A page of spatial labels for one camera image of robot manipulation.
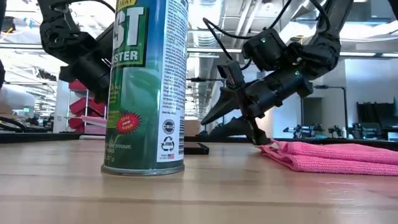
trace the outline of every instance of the recycling symbol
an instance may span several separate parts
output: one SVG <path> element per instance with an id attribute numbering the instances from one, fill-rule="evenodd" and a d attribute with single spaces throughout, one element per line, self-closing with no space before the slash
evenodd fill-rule
<path id="1" fill-rule="evenodd" d="M 166 138 L 164 138 L 163 143 L 160 144 L 160 147 L 163 149 L 163 151 L 173 151 L 174 149 L 174 141 L 173 138 L 171 138 L 170 136 L 167 136 Z"/>

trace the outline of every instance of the ceiling pipe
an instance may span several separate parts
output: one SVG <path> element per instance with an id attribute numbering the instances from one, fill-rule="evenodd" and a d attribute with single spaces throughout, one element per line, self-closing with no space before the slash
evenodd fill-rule
<path id="1" fill-rule="evenodd" d="M 235 33 L 234 30 L 224 30 L 225 32 L 229 33 L 229 34 L 233 34 Z M 262 30 L 251 30 L 250 33 L 251 34 L 259 34 Z M 189 29 L 188 33 L 196 33 L 196 32 L 210 32 L 209 30 L 198 30 L 198 29 Z M 218 30 L 214 30 L 214 32 L 216 32 L 216 34 L 221 35 L 222 33 Z"/>
<path id="2" fill-rule="evenodd" d="M 248 16 L 251 4 L 252 4 L 252 0 L 246 0 L 246 3 L 244 5 L 244 9 L 243 9 L 242 14 L 241 14 L 241 17 L 239 18 L 238 27 L 236 28 L 235 35 L 239 35 L 241 33 L 243 24 L 246 21 L 246 18 Z M 237 41 L 236 38 L 232 39 L 232 43 L 231 43 L 231 47 L 232 48 L 235 47 L 236 41 Z"/>
<path id="3" fill-rule="evenodd" d="M 248 18 L 246 26 L 243 29 L 243 33 L 242 33 L 243 36 L 246 36 L 249 33 L 250 27 L 253 24 L 254 18 L 256 17 L 256 13 L 259 10 L 261 4 L 262 4 L 262 0 L 257 0 L 256 4 L 254 5 L 253 11 L 251 12 L 251 14 Z M 243 45 L 243 41 L 244 40 L 239 40 L 237 47 L 241 47 Z"/>
<path id="4" fill-rule="evenodd" d="M 240 19 L 240 16 L 223 16 L 223 19 Z M 256 16 L 254 19 L 275 19 L 275 17 Z"/>
<path id="5" fill-rule="evenodd" d="M 216 39 L 213 37 L 213 34 L 208 32 L 207 26 L 202 19 L 203 17 L 206 17 L 211 22 L 222 28 L 224 0 L 194 0 L 193 5 L 195 6 L 194 15 L 197 20 L 196 28 L 204 31 L 193 33 L 195 46 L 210 48 L 217 47 Z M 199 59 L 199 74 L 195 74 L 195 76 L 201 78 L 210 78 L 214 60 L 214 58 L 201 57 Z M 197 83 L 192 88 L 193 93 L 198 94 L 198 97 L 195 97 L 195 101 L 197 102 L 197 112 L 199 113 L 203 113 L 203 107 L 207 104 L 208 98 L 206 97 L 206 90 L 209 87 L 212 87 L 209 85 L 211 84 Z"/>

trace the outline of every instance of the pink towel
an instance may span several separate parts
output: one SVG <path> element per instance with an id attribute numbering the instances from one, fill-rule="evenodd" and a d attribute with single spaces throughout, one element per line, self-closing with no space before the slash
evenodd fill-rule
<path id="1" fill-rule="evenodd" d="M 313 145 L 274 141 L 263 155 L 302 172 L 398 175 L 398 152 L 359 144 Z"/>

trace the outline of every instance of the wooden tabletop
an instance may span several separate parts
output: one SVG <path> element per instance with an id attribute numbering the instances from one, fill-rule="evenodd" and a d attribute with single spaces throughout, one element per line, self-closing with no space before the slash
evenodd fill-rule
<path id="1" fill-rule="evenodd" d="M 185 172 L 100 172 L 103 141 L 0 144 L 0 223 L 397 223 L 398 178 L 306 174 L 248 144 L 207 144 Z"/>

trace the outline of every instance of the black cable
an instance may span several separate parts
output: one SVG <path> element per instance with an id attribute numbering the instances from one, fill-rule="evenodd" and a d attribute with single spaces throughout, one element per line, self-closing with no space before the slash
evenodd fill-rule
<path id="1" fill-rule="evenodd" d="M 251 65 L 251 62 L 252 62 L 252 60 L 249 59 L 249 61 L 246 63 L 246 65 L 243 68 L 241 68 L 241 70 L 243 71 L 243 70 L 249 68 L 249 66 Z"/>
<path id="2" fill-rule="evenodd" d="M 227 35 L 228 37 L 236 38 L 236 39 L 241 39 L 241 40 L 249 40 L 251 37 L 245 37 L 245 36 L 240 36 L 240 35 L 234 35 L 226 32 L 225 30 L 221 29 L 218 25 L 212 23 L 210 20 L 203 18 L 203 22 L 209 23 L 212 25 L 216 30 L 220 31 L 222 34 Z"/>
<path id="3" fill-rule="evenodd" d="M 330 30 L 330 20 L 329 20 L 328 14 L 325 12 L 325 9 L 321 6 L 321 4 L 319 4 L 319 2 L 317 0 L 310 0 L 310 2 L 316 7 L 316 9 L 318 9 L 320 16 L 326 22 L 326 29 L 321 32 Z"/>
<path id="4" fill-rule="evenodd" d="M 116 12 L 115 10 L 114 10 L 114 8 L 109 4 L 109 3 L 107 3 L 106 1 L 104 1 L 104 0 L 65 0 L 65 1 L 60 1 L 60 2 L 57 2 L 57 3 L 54 3 L 54 4 L 52 4 L 52 5 L 50 5 L 50 8 L 52 9 L 52 10 L 54 10 L 56 7 L 59 7 L 59 6 L 61 6 L 61 5 L 65 5 L 65 4 L 71 4 L 71 3 L 75 3 L 75 2 L 83 2 L 83 1 L 95 1 L 95 2 L 99 2 L 99 3 L 101 3 L 101 4 L 104 4 L 106 7 L 108 7 L 110 10 L 112 10 L 112 12 Z"/>
<path id="5" fill-rule="evenodd" d="M 3 128 L 6 131 L 15 131 L 17 133 L 23 133 L 26 131 L 26 126 L 24 126 L 22 123 L 20 123 L 16 120 L 0 116 L 0 121 L 3 122 L 3 123 L 0 123 L 0 128 Z M 18 128 L 15 128 L 13 126 L 8 126 L 8 125 L 6 125 L 7 123 L 13 124 L 14 126 L 17 126 Z"/>
<path id="6" fill-rule="evenodd" d="M 285 6 L 282 8 L 282 10 L 280 11 L 279 15 L 276 17 L 276 19 L 274 20 L 274 22 L 271 24 L 271 26 L 269 26 L 268 29 L 272 29 L 276 26 L 276 24 L 278 23 L 278 21 L 280 20 L 280 18 L 284 15 L 286 9 L 288 8 L 288 6 L 290 5 L 290 3 L 292 3 L 292 0 L 288 0 L 287 3 L 285 4 Z"/>
<path id="7" fill-rule="evenodd" d="M 211 34 L 213 34 L 214 38 L 216 39 L 218 45 L 221 47 L 221 49 L 223 49 L 224 54 L 230 59 L 233 60 L 231 54 L 229 54 L 229 52 L 226 50 L 224 44 L 222 43 L 221 39 L 218 37 L 218 35 L 216 34 L 216 32 L 210 27 L 210 25 L 212 25 L 215 29 L 217 29 L 218 31 L 220 31 L 222 34 L 225 34 L 229 37 L 232 38 L 236 38 L 236 39 L 245 39 L 248 40 L 251 37 L 243 37 L 243 36 L 238 36 L 238 35 L 233 35 L 233 34 L 229 34 L 227 33 L 225 30 L 221 29 L 220 27 L 218 27 L 216 24 L 212 23 L 211 21 L 209 21 L 206 18 L 203 18 L 203 22 L 205 23 L 205 25 L 207 26 L 207 29 L 211 32 Z M 241 68 L 241 70 L 245 70 L 247 69 L 250 64 L 251 64 L 252 60 L 250 59 L 249 62 L 243 67 Z"/>
<path id="8" fill-rule="evenodd" d="M 209 29 L 209 31 L 211 32 L 211 34 L 213 34 L 214 38 L 216 39 L 218 45 L 221 47 L 221 49 L 223 49 L 224 54 L 230 59 L 233 60 L 232 56 L 228 53 L 228 51 L 226 50 L 224 44 L 222 43 L 222 41 L 220 40 L 220 38 L 217 36 L 216 32 L 210 27 L 209 25 L 209 20 L 206 18 L 203 18 L 203 22 L 205 23 L 205 25 L 207 26 L 207 29 Z"/>

